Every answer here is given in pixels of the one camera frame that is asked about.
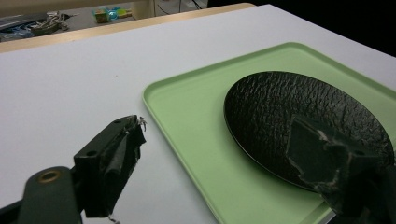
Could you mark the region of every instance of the light green tray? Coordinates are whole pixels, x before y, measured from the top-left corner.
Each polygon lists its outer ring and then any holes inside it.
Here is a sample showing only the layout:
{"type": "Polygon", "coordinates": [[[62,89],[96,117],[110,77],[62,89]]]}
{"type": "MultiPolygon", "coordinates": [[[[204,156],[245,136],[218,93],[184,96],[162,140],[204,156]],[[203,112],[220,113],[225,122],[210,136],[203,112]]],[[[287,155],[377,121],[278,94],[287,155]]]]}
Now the light green tray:
{"type": "Polygon", "coordinates": [[[298,43],[152,83],[143,100],[220,223],[317,223],[331,211],[318,194],[262,169],[227,129],[228,89],[242,77],[272,70],[315,77],[355,97],[375,114],[395,146],[396,93],[298,43]]]}

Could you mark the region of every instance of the wooden desk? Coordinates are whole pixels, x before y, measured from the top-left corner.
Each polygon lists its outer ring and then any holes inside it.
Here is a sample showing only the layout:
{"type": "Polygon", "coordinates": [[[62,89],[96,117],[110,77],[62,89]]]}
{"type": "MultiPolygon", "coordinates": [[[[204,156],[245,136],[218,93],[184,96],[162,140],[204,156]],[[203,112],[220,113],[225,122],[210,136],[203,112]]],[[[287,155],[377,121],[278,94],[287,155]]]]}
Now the wooden desk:
{"type": "Polygon", "coordinates": [[[241,3],[241,4],[229,5],[225,7],[212,7],[212,8],[206,8],[196,11],[143,19],[138,21],[127,21],[127,22],[111,24],[107,26],[89,28],[74,32],[67,32],[63,34],[45,35],[45,36],[28,38],[28,39],[8,41],[8,42],[0,43],[0,53],[17,50],[17,49],[29,49],[29,48],[35,48],[35,47],[46,46],[51,44],[71,42],[78,39],[83,39],[98,35],[107,35],[120,31],[133,30],[141,27],[162,24],[170,21],[188,20],[192,18],[209,16],[223,12],[248,8],[248,7],[255,7],[255,6],[248,3],[241,3]]]}

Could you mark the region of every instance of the black plate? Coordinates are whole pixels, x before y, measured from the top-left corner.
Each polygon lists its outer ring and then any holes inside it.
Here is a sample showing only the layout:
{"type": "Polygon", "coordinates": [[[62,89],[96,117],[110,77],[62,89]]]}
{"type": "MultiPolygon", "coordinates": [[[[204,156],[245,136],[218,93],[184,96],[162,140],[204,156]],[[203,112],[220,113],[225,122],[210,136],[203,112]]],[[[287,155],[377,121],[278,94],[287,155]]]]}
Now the black plate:
{"type": "Polygon", "coordinates": [[[304,189],[286,157],[291,115],[317,119],[394,163],[389,137],[375,116],[345,92],[318,79],[288,72],[243,77],[228,91],[224,117],[239,146],[271,173],[304,189]]]}

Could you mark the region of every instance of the dark background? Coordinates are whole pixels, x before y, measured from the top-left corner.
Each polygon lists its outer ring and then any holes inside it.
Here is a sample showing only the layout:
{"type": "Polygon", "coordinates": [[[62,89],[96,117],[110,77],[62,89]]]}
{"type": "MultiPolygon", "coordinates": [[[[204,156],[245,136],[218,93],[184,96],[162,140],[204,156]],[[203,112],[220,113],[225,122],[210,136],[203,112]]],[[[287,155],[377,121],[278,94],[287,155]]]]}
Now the dark background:
{"type": "Polygon", "coordinates": [[[327,30],[396,57],[396,7],[391,1],[209,0],[207,7],[271,4],[327,30]]]}

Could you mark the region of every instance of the white tabletop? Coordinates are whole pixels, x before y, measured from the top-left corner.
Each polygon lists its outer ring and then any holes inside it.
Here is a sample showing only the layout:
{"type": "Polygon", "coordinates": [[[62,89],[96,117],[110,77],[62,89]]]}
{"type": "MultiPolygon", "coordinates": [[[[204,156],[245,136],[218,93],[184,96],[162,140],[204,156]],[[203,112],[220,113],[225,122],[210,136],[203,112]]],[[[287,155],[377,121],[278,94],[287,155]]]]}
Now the white tabletop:
{"type": "Polygon", "coordinates": [[[147,143],[115,216],[121,223],[216,223],[142,92],[159,79],[285,42],[306,44],[396,90],[396,58],[270,5],[0,54],[0,207],[21,198],[31,175],[71,168],[109,122],[136,114],[148,122],[147,143]]]}

